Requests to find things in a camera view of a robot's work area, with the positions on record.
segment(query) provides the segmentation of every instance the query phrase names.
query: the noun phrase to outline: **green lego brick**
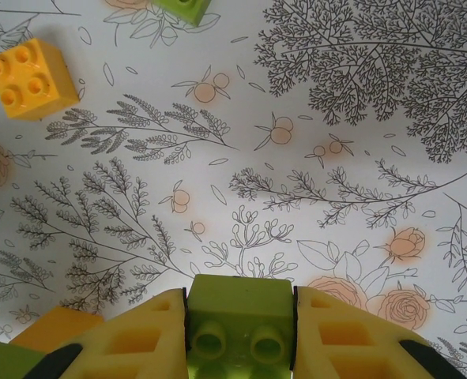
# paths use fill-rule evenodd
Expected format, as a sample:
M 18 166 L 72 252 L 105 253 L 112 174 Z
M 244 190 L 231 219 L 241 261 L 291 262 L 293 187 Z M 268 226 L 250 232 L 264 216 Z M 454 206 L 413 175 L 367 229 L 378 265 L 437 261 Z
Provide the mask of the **green lego brick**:
M 196 275 L 187 299 L 190 378 L 290 378 L 292 302 L 288 280 Z
M 21 379 L 44 353 L 0 342 L 0 379 Z
M 173 13 L 188 24 L 199 26 L 210 0 L 153 0 L 156 6 Z

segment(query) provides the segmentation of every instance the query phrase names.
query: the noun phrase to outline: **yellow plastic toy part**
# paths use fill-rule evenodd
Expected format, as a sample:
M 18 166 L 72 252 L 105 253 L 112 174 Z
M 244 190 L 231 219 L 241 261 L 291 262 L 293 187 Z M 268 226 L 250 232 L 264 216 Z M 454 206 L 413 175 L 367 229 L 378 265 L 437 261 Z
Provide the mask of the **yellow plastic toy part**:
M 83 350 L 60 379 L 187 378 L 183 290 L 165 291 L 68 343 Z
M 9 118 L 29 121 L 79 101 L 61 51 L 36 38 L 0 54 L 0 100 Z
M 309 287 L 298 287 L 294 379 L 431 379 L 400 340 L 414 332 Z
M 50 353 L 67 340 L 103 322 L 104 318 L 99 315 L 56 306 L 9 343 Z

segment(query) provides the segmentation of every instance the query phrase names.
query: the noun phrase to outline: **floral wallpaper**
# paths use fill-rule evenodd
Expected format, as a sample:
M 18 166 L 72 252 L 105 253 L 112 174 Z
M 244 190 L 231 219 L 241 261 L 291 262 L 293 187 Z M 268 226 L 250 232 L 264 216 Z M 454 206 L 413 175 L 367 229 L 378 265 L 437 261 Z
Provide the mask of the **floral wallpaper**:
M 198 273 L 291 280 L 412 329 L 467 376 L 467 0 L 0 2 L 81 102 L 0 104 L 0 340 Z

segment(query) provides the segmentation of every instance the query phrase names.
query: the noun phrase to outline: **toy brick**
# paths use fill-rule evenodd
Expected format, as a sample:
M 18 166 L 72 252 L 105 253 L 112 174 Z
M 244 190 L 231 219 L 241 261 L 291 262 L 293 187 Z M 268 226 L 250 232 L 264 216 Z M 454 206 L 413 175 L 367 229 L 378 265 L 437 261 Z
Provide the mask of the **toy brick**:
M 184 291 L 165 291 L 70 343 L 82 352 L 60 379 L 187 379 Z
M 290 378 L 292 301 L 288 280 L 196 275 L 186 331 L 190 377 Z
M 298 287 L 294 379 L 430 379 L 399 344 L 426 341 L 406 328 L 309 287 Z
M 154 0 L 153 3 L 188 24 L 199 26 L 211 0 Z
M 0 101 L 9 118 L 36 121 L 79 99 L 61 51 L 35 38 L 0 54 Z
M 57 306 L 13 338 L 10 343 L 50 353 L 66 341 L 103 322 L 104 319 L 99 315 Z
M 0 379 L 21 379 L 44 354 L 0 342 Z

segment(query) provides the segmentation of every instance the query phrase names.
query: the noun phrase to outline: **yellow plastic piece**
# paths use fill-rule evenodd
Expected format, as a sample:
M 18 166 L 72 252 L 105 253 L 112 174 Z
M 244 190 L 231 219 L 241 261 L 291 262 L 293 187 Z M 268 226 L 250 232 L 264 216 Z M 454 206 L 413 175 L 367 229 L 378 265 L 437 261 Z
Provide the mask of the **yellow plastic piece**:
M 400 340 L 427 342 L 401 326 L 309 287 L 298 287 L 294 379 L 431 379 Z
M 50 353 L 67 340 L 103 322 L 101 316 L 56 306 L 9 343 Z
M 9 118 L 36 121 L 79 99 L 61 51 L 34 38 L 0 54 L 0 101 Z
M 60 379 L 187 379 L 183 290 L 165 291 L 69 341 L 84 348 Z

